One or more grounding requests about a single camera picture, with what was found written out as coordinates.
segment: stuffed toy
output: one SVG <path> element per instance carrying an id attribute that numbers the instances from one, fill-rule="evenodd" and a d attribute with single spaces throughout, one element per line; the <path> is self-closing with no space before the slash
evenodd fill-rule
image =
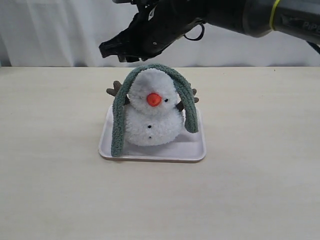
<path id="1" fill-rule="evenodd" d="M 161 64 L 133 69 L 123 84 L 106 92 L 114 96 L 111 155 L 122 154 L 124 141 L 136 146 L 170 143 L 185 128 L 198 132 L 196 89 L 176 70 Z"/>

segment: white curtain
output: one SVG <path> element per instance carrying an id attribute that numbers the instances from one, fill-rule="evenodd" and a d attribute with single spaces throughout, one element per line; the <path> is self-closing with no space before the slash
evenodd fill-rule
<path id="1" fill-rule="evenodd" d="M 44 67 L 133 67 L 98 46 L 127 28 L 137 9 L 112 0 L 0 0 L 0 64 Z M 199 34 L 198 29 L 189 33 Z M 171 67 L 318 66 L 303 40 L 273 32 L 251 38 L 206 25 L 204 38 L 181 38 L 147 61 Z"/>

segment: snowman body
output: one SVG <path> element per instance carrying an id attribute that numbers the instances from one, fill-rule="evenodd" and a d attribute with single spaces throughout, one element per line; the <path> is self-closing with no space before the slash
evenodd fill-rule
<path id="1" fill-rule="evenodd" d="M 124 139 L 137 146 L 172 142 L 184 129 L 184 115 L 177 109 L 178 93 L 165 72 L 150 68 L 140 72 L 124 106 Z"/>

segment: plastic tray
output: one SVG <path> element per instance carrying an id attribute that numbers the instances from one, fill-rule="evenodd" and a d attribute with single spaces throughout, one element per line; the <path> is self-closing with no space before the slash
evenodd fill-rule
<path id="1" fill-rule="evenodd" d="M 99 143 L 99 154 L 113 161 L 144 161 L 169 163 L 197 163 L 207 153 L 202 115 L 197 108 L 199 132 L 189 133 L 186 130 L 170 143 L 159 146 L 136 146 L 124 142 L 122 156 L 112 157 L 111 142 L 113 129 L 112 106 L 107 111 Z"/>

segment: yellow ring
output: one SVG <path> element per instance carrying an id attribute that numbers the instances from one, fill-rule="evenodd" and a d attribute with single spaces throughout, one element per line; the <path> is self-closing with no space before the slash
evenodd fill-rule
<path id="1" fill-rule="evenodd" d="M 276 8 L 277 8 L 279 3 L 280 3 L 280 0 L 275 0 L 275 3 L 273 4 L 272 10 L 271 10 L 271 16 L 270 16 L 269 25 L 270 25 L 270 28 L 272 30 L 275 30 L 275 28 L 274 28 L 274 19 L 275 19 Z"/>

